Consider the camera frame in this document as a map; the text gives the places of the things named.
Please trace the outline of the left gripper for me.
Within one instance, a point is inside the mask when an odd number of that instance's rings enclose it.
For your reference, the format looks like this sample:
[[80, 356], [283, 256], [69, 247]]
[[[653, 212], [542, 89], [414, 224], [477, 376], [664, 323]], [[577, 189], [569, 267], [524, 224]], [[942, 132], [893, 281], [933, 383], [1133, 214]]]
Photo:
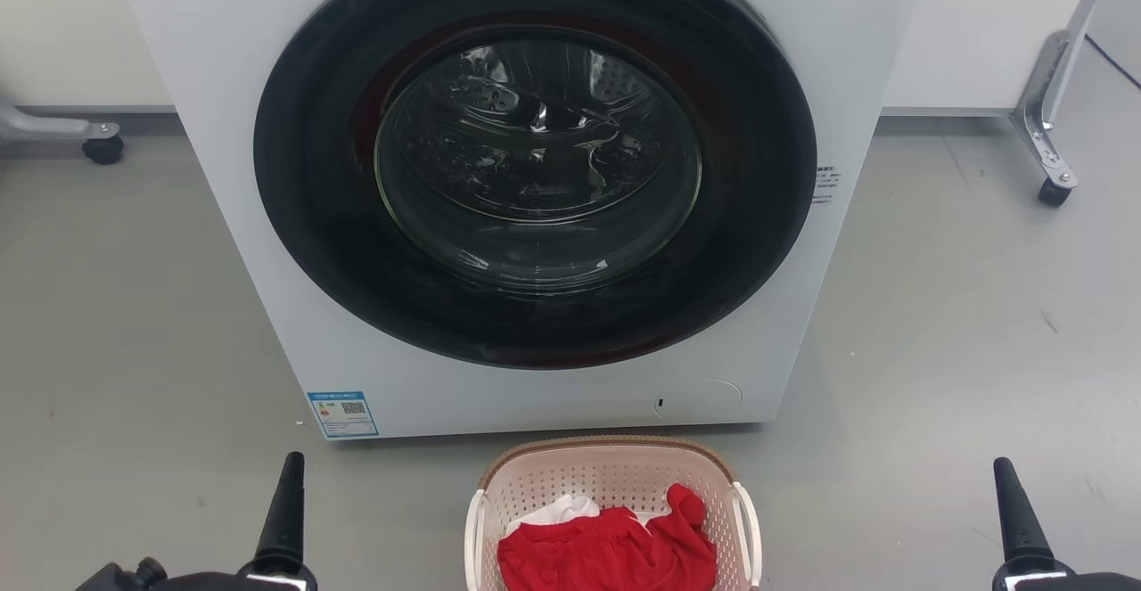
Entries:
[[126, 570], [107, 562], [76, 590], [317, 590], [304, 562], [305, 458], [285, 458], [253, 557], [253, 573], [192, 573], [169, 578], [153, 558]]

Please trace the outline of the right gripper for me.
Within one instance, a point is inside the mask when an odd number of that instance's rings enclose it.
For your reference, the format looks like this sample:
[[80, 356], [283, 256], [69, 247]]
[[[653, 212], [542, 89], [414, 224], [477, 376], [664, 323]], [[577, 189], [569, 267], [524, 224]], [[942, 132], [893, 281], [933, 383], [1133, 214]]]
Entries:
[[993, 472], [1004, 562], [992, 590], [1140, 590], [1140, 578], [1076, 573], [1059, 562], [1010, 458], [995, 458]]

